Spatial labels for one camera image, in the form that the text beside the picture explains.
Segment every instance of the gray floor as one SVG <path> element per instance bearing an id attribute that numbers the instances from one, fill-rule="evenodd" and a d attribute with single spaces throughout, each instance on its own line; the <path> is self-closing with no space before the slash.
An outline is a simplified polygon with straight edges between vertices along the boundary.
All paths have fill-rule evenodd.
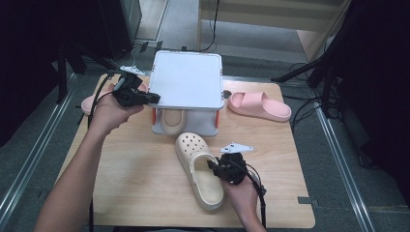
<path id="1" fill-rule="evenodd" d="M 142 41 L 157 41 L 167 10 L 167 0 L 139 0 L 143 12 L 136 38 Z"/>
<path id="2" fill-rule="evenodd" d="M 159 34 L 162 47 L 195 48 L 197 1 L 170 0 L 168 11 Z M 209 21 L 202 21 L 202 48 L 209 45 Z M 294 30 L 258 26 L 217 23 L 217 39 L 210 52 L 223 56 L 223 73 L 230 76 L 249 76 L 253 81 L 269 81 L 269 77 L 289 72 L 294 63 L 304 63 L 306 57 Z M 141 70 L 150 70 L 153 55 L 135 52 L 133 59 Z M 132 57 L 116 61 L 130 65 Z M 44 198 L 55 181 L 75 135 L 81 112 L 77 105 L 94 89 L 103 69 L 89 66 L 85 75 L 76 75 L 70 90 L 72 99 L 43 151 L 33 176 L 21 194 L 5 231 L 30 231 Z M 304 81 L 291 80 L 281 84 L 285 96 L 311 98 L 311 90 Z M 0 149 L 1 194 L 12 185 L 19 167 L 26 161 L 31 148 L 42 132 L 55 107 L 54 90 L 17 131 L 12 140 Z M 297 111 L 304 101 L 284 98 L 285 103 Z M 304 108 L 306 112 L 313 104 Z M 352 205 L 346 183 L 329 144 L 329 138 L 320 123 L 320 114 L 313 114 L 297 125 L 294 138 L 304 171 L 307 190 L 312 199 L 316 225 L 311 229 L 276 229 L 274 231 L 365 231 L 361 228 L 355 206 Z M 367 231 L 410 231 L 410 212 L 398 192 L 395 180 L 383 170 L 368 170 L 360 166 L 357 151 L 348 131 L 340 120 L 328 120 L 337 137 L 338 145 L 353 176 L 369 218 L 372 229 Z M 111 231 L 111 227 L 96 227 L 96 231 Z"/>

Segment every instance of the wooden tabletop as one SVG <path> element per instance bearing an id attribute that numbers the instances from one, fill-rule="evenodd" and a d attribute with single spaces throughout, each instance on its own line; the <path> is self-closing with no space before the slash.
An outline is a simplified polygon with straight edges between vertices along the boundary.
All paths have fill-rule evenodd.
<path id="1" fill-rule="evenodd" d="M 106 85 L 117 80 L 118 75 Z M 263 91 L 282 102 L 274 83 L 224 80 L 223 86 L 232 93 Z M 95 224 L 242 227 L 228 198 L 215 213 L 200 208 L 175 153 L 177 136 L 155 134 L 151 127 L 152 109 L 145 106 L 106 138 L 94 191 Z M 84 117 L 60 174 L 86 130 Z M 308 197 L 308 191 L 289 123 L 240 116 L 225 105 L 218 134 L 204 139 L 216 157 L 222 155 L 220 148 L 231 142 L 253 146 L 254 151 L 243 156 L 258 171 L 267 190 L 268 228 L 313 227 L 311 205 L 298 203 L 298 197 Z"/>

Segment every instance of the box lid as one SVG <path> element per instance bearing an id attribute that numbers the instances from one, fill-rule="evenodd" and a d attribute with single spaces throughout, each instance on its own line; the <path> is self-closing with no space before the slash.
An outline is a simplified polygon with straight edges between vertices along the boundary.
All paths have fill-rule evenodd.
<path id="1" fill-rule="evenodd" d="M 223 108 L 222 61 L 218 54 L 158 51 L 149 91 L 161 96 L 155 108 Z"/>

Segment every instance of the beige clog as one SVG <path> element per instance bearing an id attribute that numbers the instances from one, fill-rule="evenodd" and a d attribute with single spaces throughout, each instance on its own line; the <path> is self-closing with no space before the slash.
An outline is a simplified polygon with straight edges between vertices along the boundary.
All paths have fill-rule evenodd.
<path id="1" fill-rule="evenodd" d="M 218 161 L 205 140 L 195 133 L 185 132 L 178 136 L 175 149 L 196 201 L 206 211 L 218 209 L 223 203 L 223 189 L 207 162 L 211 160 L 218 164 Z"/>

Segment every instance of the black cabinet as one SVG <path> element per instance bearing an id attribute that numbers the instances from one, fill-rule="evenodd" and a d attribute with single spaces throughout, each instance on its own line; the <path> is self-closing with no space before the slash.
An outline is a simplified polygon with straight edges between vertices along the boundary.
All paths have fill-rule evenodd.
<path id="1" fill-rule="evenodd" d="M 362 153 L 385 169 L 410 205 L 410 18 L 409 3 L 369 1 L 340 55 L 342 98 L 366 134 Z"/>
<path id="2" fill-rule="evenodd" d="M 114 60 L 132 50 L 142 18 L 138 0 L 72 0 L 62 4 L 68 41 Z"/>
<path id="3" fill-rule="evenodd" d="M 57 85 L 53 11 L 41 1 L 0 3 L 0 146 Z"/>

